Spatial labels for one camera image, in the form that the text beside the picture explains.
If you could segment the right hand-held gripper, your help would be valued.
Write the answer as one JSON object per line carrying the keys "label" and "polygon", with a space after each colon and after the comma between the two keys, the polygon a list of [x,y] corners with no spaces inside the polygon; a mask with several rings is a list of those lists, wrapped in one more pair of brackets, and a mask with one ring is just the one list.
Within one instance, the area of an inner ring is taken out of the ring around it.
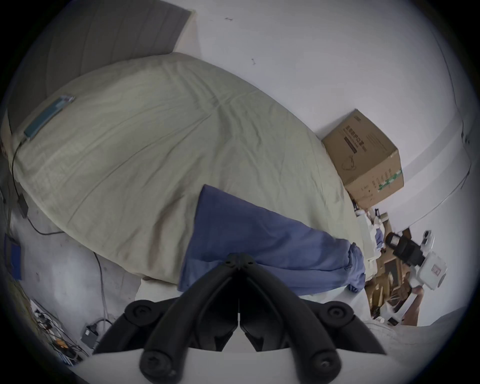
{"label": "right hand-held gripper", "polygon": [[435,237],[431,230],[423,233],[421,243],[414,242],[406,235],[390,232],[386,237],[386,245],[393,251],[401,267],[407,271],[399,280],[399,288],[394,291],[393,305],[385,302],[385,323],[398,326],[402,323],[419,294],[415,289],[425,288],[434,291],[441,286],[447,274],[445,261],[433,251]]}

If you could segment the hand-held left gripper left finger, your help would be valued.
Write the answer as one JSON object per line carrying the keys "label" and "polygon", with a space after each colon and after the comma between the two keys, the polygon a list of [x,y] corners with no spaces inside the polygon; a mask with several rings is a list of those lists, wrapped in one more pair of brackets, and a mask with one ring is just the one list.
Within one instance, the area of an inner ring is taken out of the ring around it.
{"label": "hand-held left gripper left finger", "polygon": [[146,379],[180,380],[189,349],[222,352],[237,329],[237,272],[229,258],[178,297],[129,303],[93,354],[143,350]]}

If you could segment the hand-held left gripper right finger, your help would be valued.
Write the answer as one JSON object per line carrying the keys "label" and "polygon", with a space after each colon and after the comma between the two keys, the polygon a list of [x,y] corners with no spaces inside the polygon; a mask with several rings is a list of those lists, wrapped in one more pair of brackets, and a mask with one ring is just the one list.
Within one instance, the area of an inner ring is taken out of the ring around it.
{"label": "hand-held left gripper right finger", "polygon": [[244,253],[239,254],[239,271],[281,319],[300,381],[333,381],[342,368],[337,349],[386,356],[380,342],[347,303],[302,299]]}

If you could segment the person's right hand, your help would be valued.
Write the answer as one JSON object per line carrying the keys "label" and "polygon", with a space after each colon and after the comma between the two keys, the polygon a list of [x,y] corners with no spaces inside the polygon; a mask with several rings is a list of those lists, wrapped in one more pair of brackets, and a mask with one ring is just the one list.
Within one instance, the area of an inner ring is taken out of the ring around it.
{"label": "person's right hand", "polygon": [[402,324],[405,326],[416,327],[418,325],[420,305],[424,297],[424,288],[422,286],[414,287],[412,288],[411,293],[416,294],[416,297],[409,309],[406,311]]}

